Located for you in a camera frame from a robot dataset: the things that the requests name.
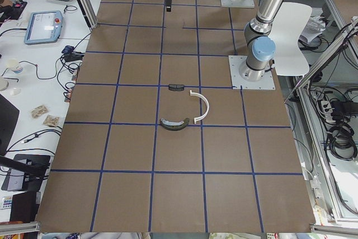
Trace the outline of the small parts bag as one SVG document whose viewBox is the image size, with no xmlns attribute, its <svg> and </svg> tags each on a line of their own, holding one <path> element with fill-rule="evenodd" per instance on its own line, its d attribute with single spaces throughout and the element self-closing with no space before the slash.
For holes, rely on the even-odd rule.
<svg viewBox="0 0 358 239">
<path fill-rule="evenodd" d="M 50 127 L 57 127 L 60 122 L 60 117 L 47 115 L 43 121 L 43 125 L 50 126 Z"/>
<path fill-rule="evenodd" d="M 49 109 L 45 105 L 40 105 L 31 110 L 31 117 L 37 119 L 48 112 Z"/>
</svg>

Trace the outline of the near blue teach pendant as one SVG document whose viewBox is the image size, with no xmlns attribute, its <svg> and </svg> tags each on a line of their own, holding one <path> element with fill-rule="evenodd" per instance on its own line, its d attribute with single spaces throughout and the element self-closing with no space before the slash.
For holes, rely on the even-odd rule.
<svg viewBox="0 0 358 239">
<path fill-rule="evenodd" d="M 60 11 L 33 12 L 30 15 L 24 43 L 27 45 L 55 43 L 60 37 L 63 15 Z"/>
</svg>

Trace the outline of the black brake pad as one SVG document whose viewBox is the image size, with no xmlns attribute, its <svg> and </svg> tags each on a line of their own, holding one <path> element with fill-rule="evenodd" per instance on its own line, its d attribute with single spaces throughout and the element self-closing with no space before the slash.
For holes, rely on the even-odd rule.
<svg viewBox="0 0 358 239">
<path fill-rule="evenodd" d="M 168 89 L 170 91 L 183 91 L 185 89 L 185 86 L 180 84 L 169 84 Z"/>
</svg>

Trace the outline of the white paper cup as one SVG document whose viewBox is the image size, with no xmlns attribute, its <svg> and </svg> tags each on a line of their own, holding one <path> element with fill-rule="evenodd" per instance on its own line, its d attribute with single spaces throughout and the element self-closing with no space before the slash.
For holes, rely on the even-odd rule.
<svg viewBox="0 0 358 239">
<path fill-rule="evenodd" d="M 23 72 L 23 67 L 17 59 L 8 59 L 6 61 L 6 67 L 15 74 Z"/>
</svg>

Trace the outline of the white plastic chair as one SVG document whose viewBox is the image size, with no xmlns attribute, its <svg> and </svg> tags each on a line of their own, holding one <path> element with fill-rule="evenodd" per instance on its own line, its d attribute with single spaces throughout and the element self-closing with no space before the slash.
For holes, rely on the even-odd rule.
<svg viewBox="0 0 358 239">
<path fill-rule="evenodd" d="M 274 61 L 277 75 L 303 76 L 308 73 L 309 65 L 299 49 L 298 40 L 311 13 L 312 8 L 305 4 L 281 4 L 269 34 L 276 45 Z"/>
</svg>

